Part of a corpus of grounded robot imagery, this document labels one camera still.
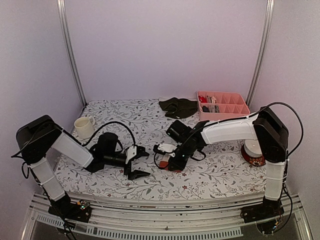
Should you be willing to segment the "left robot arm white sleeve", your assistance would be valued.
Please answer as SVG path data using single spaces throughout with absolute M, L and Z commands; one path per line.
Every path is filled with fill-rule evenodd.
M 15 135 L 21 157 L 50 201 L 48 212 L 63 220 L 87 223 L 92 208 L 84 200 L 72 202 L 60 184 L 49 157 L 62 155 L 82 168 L 88 167 L 94 157 L 74 137 L 56 124 L 49 115 L 43 115 L 19 128 Z

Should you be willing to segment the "robot arm white sleeve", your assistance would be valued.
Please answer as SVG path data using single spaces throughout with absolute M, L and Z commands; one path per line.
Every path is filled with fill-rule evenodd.
M 251 223 L 284 213 L 281 195 L 289 131 L 269 107 L 243 117 L 209 121 L 201 130 L 201 136 L 207 145 L 235 140 L 258 142 L 266 162 L 265 192 L 262 203 L 243 207 L 240 216 L 245 223 Z
M 92 208 L 84 200 L 72 202 L 60 184 L 49 157 L 62 155 L 82 168 L 88 167 L 94 157 L 74 137 L 56 124 L 49 115 L 43 115 L 19 128 L 15 135 L 21 157 L 50 201 L 48 212 L 63 220 L 87 223 Z

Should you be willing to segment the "dark olive cloth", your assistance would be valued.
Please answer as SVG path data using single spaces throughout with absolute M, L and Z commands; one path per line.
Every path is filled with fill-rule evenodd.
M 165 101 L 159 101 L 160 108 L 165 116 L 172 119 L 185 119 L 198 111 L 198 103 L 186 98 L 172 97 Z

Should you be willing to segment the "pink divided organizer tray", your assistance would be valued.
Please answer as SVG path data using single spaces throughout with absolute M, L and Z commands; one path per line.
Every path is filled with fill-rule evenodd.
M 239 93 L 197 91 L 196 96 L 200 121 L 218 121 L 250 114 L 245 100 Z

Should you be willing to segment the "red underwear white waistband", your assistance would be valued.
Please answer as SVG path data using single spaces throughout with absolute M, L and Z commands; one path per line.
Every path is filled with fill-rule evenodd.
M 169 159 L 170 159 L 170 155 L 166 154 L 162 156 L 162 159 L 159 162 L 159 166 L 161 168 L 164 168 L 164 170 L 166 171 L 170 171 L 170 172 L 174 172 L 174 173 L 180 173 L 181 170 L 169 170 Z

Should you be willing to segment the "right robot arm white sleeve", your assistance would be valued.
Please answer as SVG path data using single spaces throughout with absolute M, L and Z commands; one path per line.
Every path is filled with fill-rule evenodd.
M 245 223 L 251 223 L 284 213 L 281 195 L 289 131 L 269 107 L 243 117 L 209 121 L 201 130 L 201 136 L 207 145 L 235 140 L 258 142 L 266 162 L 265 192 L 262 203 L 243 207 L 240 216 Z

